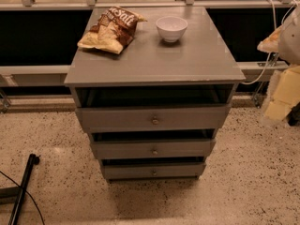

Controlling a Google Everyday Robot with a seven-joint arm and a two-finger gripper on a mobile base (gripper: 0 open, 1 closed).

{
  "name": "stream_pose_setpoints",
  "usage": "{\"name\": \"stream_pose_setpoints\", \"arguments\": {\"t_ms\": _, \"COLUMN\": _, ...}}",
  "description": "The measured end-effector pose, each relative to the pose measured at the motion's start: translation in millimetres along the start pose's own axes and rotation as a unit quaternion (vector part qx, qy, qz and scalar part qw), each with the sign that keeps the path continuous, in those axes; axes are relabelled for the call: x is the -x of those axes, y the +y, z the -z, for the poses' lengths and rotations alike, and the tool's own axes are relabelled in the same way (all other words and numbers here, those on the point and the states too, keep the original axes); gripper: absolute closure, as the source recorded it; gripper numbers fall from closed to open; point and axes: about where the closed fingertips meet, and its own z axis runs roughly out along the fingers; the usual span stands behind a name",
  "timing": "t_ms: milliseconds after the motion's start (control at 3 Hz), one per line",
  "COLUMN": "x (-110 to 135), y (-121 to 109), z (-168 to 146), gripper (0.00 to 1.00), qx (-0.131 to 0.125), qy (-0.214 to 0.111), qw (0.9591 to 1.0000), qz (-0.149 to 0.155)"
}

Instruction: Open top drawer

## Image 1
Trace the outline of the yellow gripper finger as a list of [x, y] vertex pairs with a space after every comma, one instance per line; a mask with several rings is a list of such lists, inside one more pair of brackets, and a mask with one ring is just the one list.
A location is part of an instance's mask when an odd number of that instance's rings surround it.
[[262, 104], [262, 121], [280, 123], [300, 102], [300, 66], [291, 65], [271, 76], [267, 97]]
[[267, 38], [261, 41], [257, 49], [264, 53], [277, 53], [281, 28], [282, 26], [278, 27]]

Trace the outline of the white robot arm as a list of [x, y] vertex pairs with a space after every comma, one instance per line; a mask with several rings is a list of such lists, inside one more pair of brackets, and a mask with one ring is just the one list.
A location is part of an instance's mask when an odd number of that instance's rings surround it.
[[268, 88], [268, 101], [263, 115], [275, 121], [284, 120], [300, 102], [300, 7], [296, 7], [257, 49], [264, 53], [277, 53], [290, 67], [276, 72]]

